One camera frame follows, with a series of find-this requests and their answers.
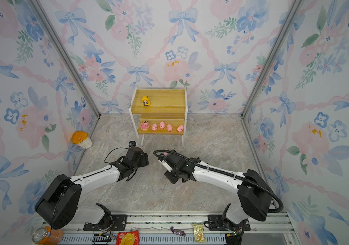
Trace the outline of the pink bear toy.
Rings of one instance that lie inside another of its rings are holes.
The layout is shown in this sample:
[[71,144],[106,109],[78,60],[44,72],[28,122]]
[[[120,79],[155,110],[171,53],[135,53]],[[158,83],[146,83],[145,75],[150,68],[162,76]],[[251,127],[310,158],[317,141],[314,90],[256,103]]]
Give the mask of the pink bear toy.
[[140,129],[142,131],[147,131],[148,129],[150,128],[150,122],[149,121],[143,121],[141,124],[140,124]]

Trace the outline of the yellow bear toy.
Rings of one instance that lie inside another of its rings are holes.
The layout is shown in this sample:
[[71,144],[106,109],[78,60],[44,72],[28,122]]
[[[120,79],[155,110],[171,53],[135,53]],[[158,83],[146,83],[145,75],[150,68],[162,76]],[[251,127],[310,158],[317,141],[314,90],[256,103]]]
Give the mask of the yellow bear toy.
[[143,96],[143,97],[142,97],[142,104],[143,104],[143,106],[145,106],[145,107],[150,106],[151,102],[150,102],[150,99],[149,99],[148,96]]

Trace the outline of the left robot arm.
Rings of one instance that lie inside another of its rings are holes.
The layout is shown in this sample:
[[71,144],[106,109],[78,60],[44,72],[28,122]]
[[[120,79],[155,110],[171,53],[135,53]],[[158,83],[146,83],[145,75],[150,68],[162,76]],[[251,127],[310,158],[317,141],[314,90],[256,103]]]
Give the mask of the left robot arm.
[[149,165],[149,157],[141,148],[130,146],[127,153],[107,166],[79,176],[61,174],[51,182],[34,210],[53,230],[69,223],[84,223],[87,228],[106,231],[113,226],[111,211],[103,204],[84,207],[80,197],[107,184],[123,179],[130,181],[140,167]]

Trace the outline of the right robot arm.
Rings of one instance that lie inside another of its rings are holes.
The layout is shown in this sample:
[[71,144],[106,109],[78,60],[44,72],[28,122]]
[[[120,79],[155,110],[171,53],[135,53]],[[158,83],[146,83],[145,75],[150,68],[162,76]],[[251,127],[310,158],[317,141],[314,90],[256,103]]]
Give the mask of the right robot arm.
[[238,196],[239,203],[228,204],[221,216],[226,230],[245,231],[249,218],[264,222],[269,213],[279,213],[284,208],[281,199],[254,170],[229,172],[175,150],[155,150],[153,154],[166,168],[164,175],[173,184],[179,180],[205,182]]

